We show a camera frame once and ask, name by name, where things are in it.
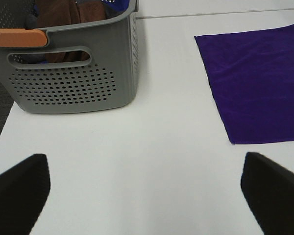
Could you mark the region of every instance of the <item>purple cloth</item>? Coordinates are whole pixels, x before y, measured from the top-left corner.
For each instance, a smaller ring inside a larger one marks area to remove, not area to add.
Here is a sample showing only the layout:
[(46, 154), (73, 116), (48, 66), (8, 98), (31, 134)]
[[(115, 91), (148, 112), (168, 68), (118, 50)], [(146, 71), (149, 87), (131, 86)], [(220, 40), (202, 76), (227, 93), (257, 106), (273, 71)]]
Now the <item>purple cloth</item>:
[(195, 39), (230, 141), (294, 141), (294, 24)]

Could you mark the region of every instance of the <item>brown cloth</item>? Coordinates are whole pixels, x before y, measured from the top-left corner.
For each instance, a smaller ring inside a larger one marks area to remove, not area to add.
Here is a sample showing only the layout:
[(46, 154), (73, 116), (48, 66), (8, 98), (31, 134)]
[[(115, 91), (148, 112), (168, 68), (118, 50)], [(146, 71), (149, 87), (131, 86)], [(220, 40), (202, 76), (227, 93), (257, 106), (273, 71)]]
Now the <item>brown cloth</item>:
[[(39, 9), (39, 28), (79, 24), (106, 19), (101, 1), (91, 0), (76, 4), (75, 0), (36, 0)], [(87, 60), (89, 55), (82, 51), (46, 54), (49, 63)]]

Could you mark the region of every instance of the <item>white tabletop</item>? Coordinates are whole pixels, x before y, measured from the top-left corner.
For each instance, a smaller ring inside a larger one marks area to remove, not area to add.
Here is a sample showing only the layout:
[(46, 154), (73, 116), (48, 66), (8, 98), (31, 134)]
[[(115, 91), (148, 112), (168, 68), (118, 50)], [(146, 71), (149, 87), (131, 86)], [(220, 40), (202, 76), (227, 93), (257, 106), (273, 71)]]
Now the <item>white tabletop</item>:
[(294, 0), (139, 0), (139, 17), (267, 11), (294, 8)]
[(102, 112), (12, 107), (0, 173), (46, 153), (51, 191), (33, 235), (261, 235), (240, 189), (244, 157), (294, 172), (294, 142), (231, 145), (195, 35), (294, 24), (293, 11), (138, 20), (135, 100)]

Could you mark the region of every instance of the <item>gray plastic basket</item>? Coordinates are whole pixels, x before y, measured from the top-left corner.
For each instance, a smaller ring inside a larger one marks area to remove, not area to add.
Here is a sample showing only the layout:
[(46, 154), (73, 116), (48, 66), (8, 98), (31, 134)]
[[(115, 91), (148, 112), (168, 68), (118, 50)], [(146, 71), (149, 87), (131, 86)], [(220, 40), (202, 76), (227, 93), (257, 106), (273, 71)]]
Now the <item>gray plastic basket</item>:
[[(33, 0), (0, 0), (0, 28), (23, 28)], [(39, 114), (111, 109), (131, 102), (137, 90), (135, 12), (98, 22), (43, 28), (45, 47), (0, 47), (0, 81), (25, 111)], [(23, 64), (21, 54), (82, 50), (86, 61)]]

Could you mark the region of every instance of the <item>orange handle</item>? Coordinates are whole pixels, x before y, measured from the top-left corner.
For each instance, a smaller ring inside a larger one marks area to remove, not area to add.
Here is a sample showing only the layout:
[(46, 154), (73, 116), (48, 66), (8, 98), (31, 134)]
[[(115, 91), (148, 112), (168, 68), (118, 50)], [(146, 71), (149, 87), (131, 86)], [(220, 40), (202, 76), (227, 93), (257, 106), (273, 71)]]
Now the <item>orange handle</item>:
[(0, 47), (43, 47), (48, 40), (38, 29), (0, 28)]

